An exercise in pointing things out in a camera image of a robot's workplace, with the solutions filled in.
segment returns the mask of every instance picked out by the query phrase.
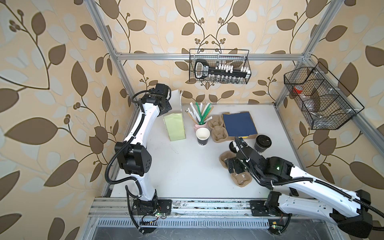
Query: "floral wallpaper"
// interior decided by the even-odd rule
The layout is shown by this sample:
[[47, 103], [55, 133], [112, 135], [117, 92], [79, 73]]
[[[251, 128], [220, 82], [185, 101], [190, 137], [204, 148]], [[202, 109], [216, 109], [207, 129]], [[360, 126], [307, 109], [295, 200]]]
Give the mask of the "floral wallpaper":
[[247, 49], [302, 53], [330, 1], [96, 0], [122, 53]]
[[0, 0], [0, 52], [0, 239], [75, 239], [130, 97], [82, 1]]
[[248, 84], [221, 84], [189, 79], [185, 61], [123, 61], [136, 92], [164, 83], [172, 90], [184, 90], [182, 102], [274, 103], [284, 86], [283, 75], [293, 69], [292, 61], [250, 61]]
[[[361, 101], [365, 110], [360, 114], [382, 134], [383, 23], [383, 1], [346, 0], [312, 55], [339, 78], [345, 88], [335, 84], [344, 93], [350, 91]], [[285, 98], [280, 112], [307, 172], [349, 190], [368, 191], [372, 205], [384, 209], [384, 158], [352, 121], [335, 131], [309, 130], [291, 96]], [[384, 225], [382, 218], [372, 215], [376, 225]], [[369, 239], [383, 237], [383, 232], [373, 231]]]

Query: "white table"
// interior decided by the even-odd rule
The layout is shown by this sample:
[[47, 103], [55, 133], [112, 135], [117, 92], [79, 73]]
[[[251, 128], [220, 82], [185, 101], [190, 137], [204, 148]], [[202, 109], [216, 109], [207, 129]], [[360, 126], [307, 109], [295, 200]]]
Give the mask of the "white table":
[[[272, 146], [262, 155], [277, 156], [299, 166], [285, 131], [272, 105], [215, 105], [211, 114], [249, 111], [258, 134], [271, 138]], [[197, 143], [192, 119], [184, 112], [186, 139], [169, 140], [163, 118], [156, 119], [147, 141], [147, 150], [152, 155], [149, 170], [151, 181], [162, 198], [267, 198], [269, 190], [253, 179], [245, 187], [235, 185], [219, 162], [219, 156], [229, 150], [230, 141], [215, 143], [209, 138], [205, 146]], [[253, 146], [255, 139], [246, 140]], [[127, 177], [120, 169], [117, 179]], [[133, 181], [116, 184], [111, 197], [126, 197], [125, 185], [136, 194]], [[275, 188], [288, 192], [287, 187]]]

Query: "black wire basket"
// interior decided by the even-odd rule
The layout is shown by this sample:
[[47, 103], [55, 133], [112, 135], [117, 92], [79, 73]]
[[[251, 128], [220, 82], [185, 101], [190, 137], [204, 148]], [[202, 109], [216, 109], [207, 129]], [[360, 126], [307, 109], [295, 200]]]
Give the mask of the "black wire basket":
[[[338, 86], [325, 78], [331, 74]], [[284, 85], [312, 130], [336, 130], [364, 109], [361, 102], [320, 62], [284, 74]], [[358, 107], [349, 102], [353, 100]]]
[[252, 73], [249, 50], [189, 50], [189, 79], [210, 83], [247, 84]]

